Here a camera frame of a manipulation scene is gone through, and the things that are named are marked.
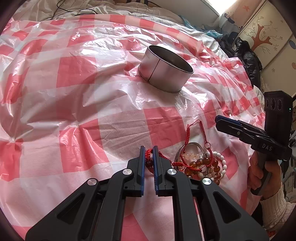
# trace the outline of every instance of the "hand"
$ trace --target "hand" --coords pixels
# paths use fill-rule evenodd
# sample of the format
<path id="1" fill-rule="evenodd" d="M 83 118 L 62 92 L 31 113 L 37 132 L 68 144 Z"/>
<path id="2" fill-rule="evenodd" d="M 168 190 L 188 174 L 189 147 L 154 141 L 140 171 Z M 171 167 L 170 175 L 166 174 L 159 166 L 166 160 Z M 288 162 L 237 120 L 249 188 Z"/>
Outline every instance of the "hand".
<path id="1" fill-rule="evenodd" d="M 255 151 L 250 158 L 250 165 L 248 169 L 247 184 L 253 190 L 261 187 L 261 179 L 263 178 L 263 171 L 258 167 L 258 154 Z M 263 190 L 263 199 L 268 199 L 275 195 L 281 188 L 281 167 L 277 161 L 265 162 L 265 169 L 272 173 L 268 184 Z"/>

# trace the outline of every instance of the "device handle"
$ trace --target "device handle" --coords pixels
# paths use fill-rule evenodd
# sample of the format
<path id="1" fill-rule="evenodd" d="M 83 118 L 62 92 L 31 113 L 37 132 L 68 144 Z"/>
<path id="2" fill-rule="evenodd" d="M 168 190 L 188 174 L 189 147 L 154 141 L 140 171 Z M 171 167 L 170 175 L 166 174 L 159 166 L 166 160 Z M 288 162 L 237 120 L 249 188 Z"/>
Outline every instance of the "device handle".
<path id="1" fill-rule="evenodd" d="M 261 179 L 261 183 L 262 183 L 261 187 L 257 188 L 256 190 L 251 189 L 251 193 L 256 196 L 261 196 L 266 185 L 268 184 L 268 182 L 271 178 L 271 173 L 265 169 L 264 165 L 265 165 L 266 160 L 267 159 L 268 159 L 268 161 L 272 160 L 272 157 L 270 157 L 266 154 L 263 154 L 261 152 L 257 152 L 257 154 L 258 154 L 258 166 L 263 171 L 263 178 Z"/>

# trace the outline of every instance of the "star decoration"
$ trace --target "star decoration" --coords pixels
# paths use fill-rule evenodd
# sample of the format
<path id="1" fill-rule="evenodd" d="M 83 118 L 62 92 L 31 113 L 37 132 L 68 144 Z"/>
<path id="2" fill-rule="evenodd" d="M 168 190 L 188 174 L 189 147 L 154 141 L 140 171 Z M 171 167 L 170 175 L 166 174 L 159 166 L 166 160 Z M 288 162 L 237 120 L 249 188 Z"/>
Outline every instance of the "star decoration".
<path id="1" fill-rule="evenodd" d="M 245 9 L 246 11 L 250 10 L 248 6 L 243 6 L 243 9 Z"/>

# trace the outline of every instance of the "person's arm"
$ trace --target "person's arm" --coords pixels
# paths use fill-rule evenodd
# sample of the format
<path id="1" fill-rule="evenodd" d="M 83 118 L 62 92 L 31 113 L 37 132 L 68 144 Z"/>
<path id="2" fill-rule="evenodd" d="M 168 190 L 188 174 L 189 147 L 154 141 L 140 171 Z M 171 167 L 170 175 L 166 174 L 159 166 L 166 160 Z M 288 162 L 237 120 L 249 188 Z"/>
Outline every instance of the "person's arm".
<path id="1" fill-rule="evenodd" d="M 272 176 L 263 191 L 262 213 L 263 226 L 268 231 L 278 231 L 290 216 L 295 203 L 286 202 L 281 182 L 281 167 L 277 161 L 267 161 L 265 169 L 272 173 Z M 261 186 L 263 171 L 258 167 L 257 152 L 250 158 L 248 173 L 248 186 L 257 189 Z"/>
<path id="2" fill-rule="evenodd" d="M 287 221 L 296 203 L 286 202 L 283 187 L 272 197 L 260 201 L 263 213 L 263 227 L 267 231 L 278 231 Z"/>

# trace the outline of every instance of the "red cord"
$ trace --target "red cord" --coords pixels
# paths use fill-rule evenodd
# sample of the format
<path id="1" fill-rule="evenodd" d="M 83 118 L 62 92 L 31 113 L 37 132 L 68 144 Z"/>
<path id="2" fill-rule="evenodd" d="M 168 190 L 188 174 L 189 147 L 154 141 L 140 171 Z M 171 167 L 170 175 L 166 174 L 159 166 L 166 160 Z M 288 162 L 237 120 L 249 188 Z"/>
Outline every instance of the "red cord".
<path id="1" fill-rule="evenodd" d="M 205 134 L 205 129 L 204 129 L 204 127 L 203 127 L 203 124 L 202 124 L 202 121 L 201 121 L 201 120 L 196 120 L 196 121 L 195 121 L 194 123 L 192 123 L 191 125 L 187 125 L 187 129 L 186 129 L 186 139 L 185 139 L 185 146 L 184 146 L 183 150 L 185 150 L 185 147 L 186 147 L 187 144 L 189 143 L 189 138 L 190 138 L 190 127 L 191 127 L 192 125 L 194 125 L 196 122 L 199 122 L 199 123 L 200 123 L 200 128 L 201 128 L 202 133 L 203 133 L 203 135 L 204 135 L 204 137 L 205 137 L 205 144 L 209 144 L 209 145 L 210 145 L 210 147 L 207 148 L 207 150 L 210 152 L 210 164 L 206 165 L 206 167 L 211 167 L 212 164 L 213 164 L 213 161 L 214 161 L 214 156 L 213 156 L 213 152 L 212 152 L 212 150 L 211 150 L 211 144 L 207 141 L 207 136 L 206 136 L 206 134 Z M 148 149 L 148 150 L 146 151 L 146 153 L 145 153 L 145 166 L 147 167 L 147 169 L 148 169 L 151 173 L 153 173 L 153 172 L 154 172 L 154 170 L 153 170 L 153 161 L 152 161 L 151 158 L 150 158 L 151 151 L 152 151 L 152 149 Z M 163 157 L 163 158 L 168 159 L 168 158 L 165 157 L 160 151 L 158 151 L 158 153 L 159 153 L 159 156 L 160 156 L 160 157 Z M 202 171 L 200 168 L 196 169 L 196 168 L 193 168 L 193 167 L 189 166 L 189 165 L 186 163 L 186 161 L 184 160 L 184 157 L 181 155 L 181 153 L 180 153 L 180 158 L 181 158 L 182 162 L 173 162 L 173 163 L 172 163 L 172 161 L 170 160 L 171 165 L 172 165 L 173 167 L 186 167 L 186 168 L 188 168 L 188 169 L 190 169 L 190 170 L 192 170 L 192 171 L 195 171 L 195 172 L 201 172 L 201 171 Z"/>

